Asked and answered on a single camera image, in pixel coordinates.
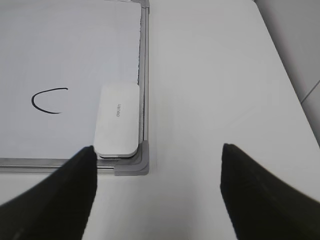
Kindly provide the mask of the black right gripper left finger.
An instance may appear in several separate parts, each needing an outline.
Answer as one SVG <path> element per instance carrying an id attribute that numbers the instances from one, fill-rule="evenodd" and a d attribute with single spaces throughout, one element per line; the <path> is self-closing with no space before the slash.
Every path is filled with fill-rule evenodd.
<path id="1" fill-rule="evenodd" d="M 97 155 L 87 146 L 40 183 L 0 206 L 0 238 L 80 240 L 96 192 Z"/>

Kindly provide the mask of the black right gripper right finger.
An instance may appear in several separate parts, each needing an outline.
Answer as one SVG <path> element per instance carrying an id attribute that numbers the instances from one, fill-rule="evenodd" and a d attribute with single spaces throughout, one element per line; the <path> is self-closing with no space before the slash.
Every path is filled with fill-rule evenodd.
<path id="1" fill-rule="evenodd" d="M 221 156 L 220 192 L 238 240 L 318 240 L 320 203 L 234 144 Z"/>

